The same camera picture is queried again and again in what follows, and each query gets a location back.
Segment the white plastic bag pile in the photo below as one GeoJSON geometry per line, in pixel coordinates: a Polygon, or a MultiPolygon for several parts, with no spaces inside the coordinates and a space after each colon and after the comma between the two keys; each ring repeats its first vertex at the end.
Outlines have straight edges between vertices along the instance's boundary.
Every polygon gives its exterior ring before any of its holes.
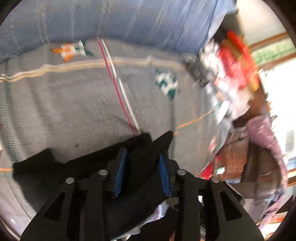
{"type": "Polygon", "coordinates": [[[206,70],[206,90],[214,91],[214,104],[219,122],[228,116],[231,121],[243,116],[250,108],[251,93],[247,87],[240,89],[238,80],[227,76],[226,70],[219,57],[219,44],[213,40],[207,42],[199,52],[199,60],[206,70]]]}

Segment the grey patterned bed sheet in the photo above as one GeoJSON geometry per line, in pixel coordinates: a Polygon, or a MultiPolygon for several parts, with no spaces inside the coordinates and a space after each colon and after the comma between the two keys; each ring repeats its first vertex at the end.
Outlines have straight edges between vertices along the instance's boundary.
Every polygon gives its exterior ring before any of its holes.
{"type": "Polygon", "coordinates": [[[198,175],[223,146],[229,126],[218,121],[214,91],[196,81],[185,54],[116,40],[92,39],[64,62],[46,44],[1,64],[1,222],[20,240],[38,208],[13,176],[13,165],[50,150],[55,161],[79,157],[148,133],[173,133],[166,169],[171,196],[134,228],[175,215],[168,200],[183,189],[177,171],[198,175]]]}

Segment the pink floral cloth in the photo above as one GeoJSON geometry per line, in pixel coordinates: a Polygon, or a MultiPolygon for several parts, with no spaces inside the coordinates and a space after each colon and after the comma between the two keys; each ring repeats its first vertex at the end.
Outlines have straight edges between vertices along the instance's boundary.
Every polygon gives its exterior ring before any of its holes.
{"type": "Polygon", "coordinates": [[[281,148],[271,130],[271,120],[265,115],[253,117],[247,122],[246,131],[250,144],[241,180],[255,182],[260,191],[276,190],[275,199],[268,211],[280,209],[287,189],[287,168],[281,148]]]}

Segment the black pants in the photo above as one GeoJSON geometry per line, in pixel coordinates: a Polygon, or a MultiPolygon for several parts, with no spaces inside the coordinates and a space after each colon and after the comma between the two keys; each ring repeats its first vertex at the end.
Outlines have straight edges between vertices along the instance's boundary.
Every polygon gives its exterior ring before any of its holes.
{"type": "Polygon", "coordinates": [[[21,240],[110,240],[150,216],[166,199],[159,175],[173,133],[148,133],[71,160],[55,161],[48,149],[13,165],[25,198],[39,210],[21,240]],[[114,160],[127,149],[122,189],[113,193],[114,160]]]}

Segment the red boxes stack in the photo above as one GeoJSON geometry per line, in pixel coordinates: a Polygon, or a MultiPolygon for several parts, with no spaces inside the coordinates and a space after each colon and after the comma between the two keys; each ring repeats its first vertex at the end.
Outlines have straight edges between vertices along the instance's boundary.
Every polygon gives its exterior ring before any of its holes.
{"type": "Polygon", "coordinates": [[[219,57],[226,75],[239,90],[248,87],[251,91],[259,88],[257,66],[245,42],[233,30],[226,34],[227,38],[220,44],[219,57]]]}

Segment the blue plaid pillow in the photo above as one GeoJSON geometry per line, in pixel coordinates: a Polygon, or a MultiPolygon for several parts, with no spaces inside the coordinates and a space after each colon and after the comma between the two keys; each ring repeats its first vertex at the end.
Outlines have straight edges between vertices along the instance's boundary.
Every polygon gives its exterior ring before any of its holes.
{"type": "Polygon", "coordinates": [[[93,37],[197,54],[235,10],[234,1],[21,1],[1,24],[1,61],[93,37]]]}

